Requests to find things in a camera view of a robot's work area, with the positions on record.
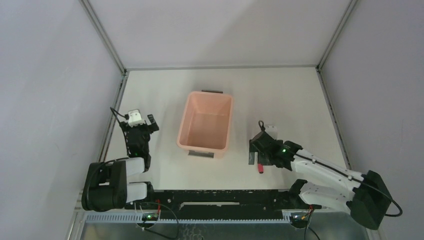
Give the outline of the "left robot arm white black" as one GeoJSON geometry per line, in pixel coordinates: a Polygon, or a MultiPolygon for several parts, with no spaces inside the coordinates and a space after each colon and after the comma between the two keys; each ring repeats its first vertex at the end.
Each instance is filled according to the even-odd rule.
{"type": "Polygon", "coordinates": [[[120,121],[126,157],[89,165],[81,197],[86,211],[106,212],[122,209],[128,202],[127,177],[131,171],[144,173],[150,169],[151,135],[159,130],[152,114],[147,115],[150,123],[130,113],[127,121],[120,121]]]}

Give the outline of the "red handled screwdriver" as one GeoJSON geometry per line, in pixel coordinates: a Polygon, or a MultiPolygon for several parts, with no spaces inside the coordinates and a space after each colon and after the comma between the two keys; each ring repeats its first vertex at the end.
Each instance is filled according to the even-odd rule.
{"type": "Polygon", "coordinates": [[[264,173],[264,166],[261,163],[257,164],[257,170],[259,172],[259,174],[263,174],[264,173]]]}

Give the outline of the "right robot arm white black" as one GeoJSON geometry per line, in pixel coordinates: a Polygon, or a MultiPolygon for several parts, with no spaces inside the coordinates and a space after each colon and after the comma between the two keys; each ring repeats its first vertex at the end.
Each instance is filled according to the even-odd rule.
{"type": "Polygon", "coordinates": [[[277,140],[261,131],[249,147],[272,166],[300,177],[290,187],[289,203],[295,208],[325,207],[351,216],[361,226],[378,230],[393,198],[382,177],[342,168],[323,160],[292,141],[277,140]]]}

